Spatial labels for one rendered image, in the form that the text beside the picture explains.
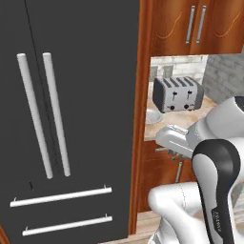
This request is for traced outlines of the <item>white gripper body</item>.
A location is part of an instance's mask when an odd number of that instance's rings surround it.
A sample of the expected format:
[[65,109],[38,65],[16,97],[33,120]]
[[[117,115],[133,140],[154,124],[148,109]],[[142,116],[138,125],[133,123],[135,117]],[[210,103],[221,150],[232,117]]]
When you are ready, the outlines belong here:
[[176,125],[168,125],[160,129],[155,135],[155,143],[188,158],[193,155],[193,149],[187,143],[188,131]]

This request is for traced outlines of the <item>wooden wall cupboard door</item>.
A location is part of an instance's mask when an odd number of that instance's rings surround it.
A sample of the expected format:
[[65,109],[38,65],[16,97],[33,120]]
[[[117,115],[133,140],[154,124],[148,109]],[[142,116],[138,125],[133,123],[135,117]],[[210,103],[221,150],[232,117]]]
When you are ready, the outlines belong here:
[[[202,7],[207,6],[200,43],[196,36]],[[199,0],[190,54],[241,53],[244,45],[244,0]]]
[[190,43],[185,42],[191,6],[196,10],[197,5],[198,0],[154,0],[152,56],[190,53]]

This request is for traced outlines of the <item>silver four-slot toaster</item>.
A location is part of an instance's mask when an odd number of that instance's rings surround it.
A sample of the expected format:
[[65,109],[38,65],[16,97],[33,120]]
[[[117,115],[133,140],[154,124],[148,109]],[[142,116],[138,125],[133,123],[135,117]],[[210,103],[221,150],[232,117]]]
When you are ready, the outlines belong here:
[[203,87],[189,76],[155,78],[152,101],[161,113],[199,110]]

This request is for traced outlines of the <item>wooden base cupboard door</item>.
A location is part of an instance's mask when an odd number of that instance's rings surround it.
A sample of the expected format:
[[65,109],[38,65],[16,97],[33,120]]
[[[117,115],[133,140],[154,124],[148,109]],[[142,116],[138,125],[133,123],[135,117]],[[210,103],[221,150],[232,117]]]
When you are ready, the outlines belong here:
[[144,141],[142,149],[142,162],[139,183],[139,202],[137,211],[147,212],[148,193],[150,189],[175,183],[176,172],[179,161],[183,162],[179,183],[195,181],[190,159],[171,160],[171,155],[167,152],[156,152],[159,148],[154,141]]

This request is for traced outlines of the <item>white plate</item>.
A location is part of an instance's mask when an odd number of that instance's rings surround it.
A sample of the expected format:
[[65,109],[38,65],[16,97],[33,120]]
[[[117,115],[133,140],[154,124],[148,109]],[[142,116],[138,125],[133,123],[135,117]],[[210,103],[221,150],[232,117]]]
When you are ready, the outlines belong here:
[[163,119],[163,114],[154,110],[147,109],[146,110],[146,124],[152,125],[161,122]]

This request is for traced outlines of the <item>dark grey fridge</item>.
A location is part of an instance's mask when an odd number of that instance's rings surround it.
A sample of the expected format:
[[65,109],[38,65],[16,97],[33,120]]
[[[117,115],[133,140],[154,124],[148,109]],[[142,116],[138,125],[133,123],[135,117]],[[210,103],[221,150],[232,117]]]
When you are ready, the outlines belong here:
[[[10,244],[100,244],[128,234],[139,0],[0,0],[0,228]],[[71,175],[43,56],[50,52]],[[16,55],[27,56],[51,161],[45,173]],[[112,193],[11,208],[13,200]],[[99,217],[112,222],[45,234]]]

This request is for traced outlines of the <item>tall wooden side panel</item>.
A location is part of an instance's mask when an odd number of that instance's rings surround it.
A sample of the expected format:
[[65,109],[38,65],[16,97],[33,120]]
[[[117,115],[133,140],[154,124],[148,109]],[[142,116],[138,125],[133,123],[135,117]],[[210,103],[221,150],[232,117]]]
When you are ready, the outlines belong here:
[[137,64],[133,113],[132,178],[128,235],[135,234],[136,232],[141,157],[148,97],[148,78],[151,64],[152,30],[153,0],[139,0]]

